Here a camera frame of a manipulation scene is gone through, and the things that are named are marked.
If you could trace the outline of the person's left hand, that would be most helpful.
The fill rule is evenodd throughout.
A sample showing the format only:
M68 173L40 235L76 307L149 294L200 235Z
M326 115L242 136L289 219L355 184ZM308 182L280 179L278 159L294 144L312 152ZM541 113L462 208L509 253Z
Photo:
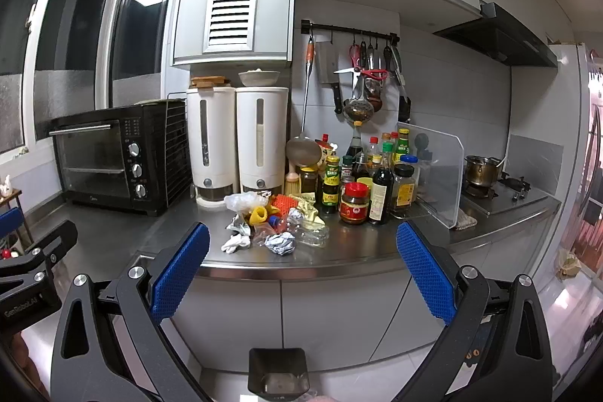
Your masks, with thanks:
M49 394L40 379L35 363L30 358L29 348L26 342L23 340L21 332L16 333L11 338L11 341L9 342L9 351L16 364L23 370L27 379L38 390L42 397L46 401L49 401Z

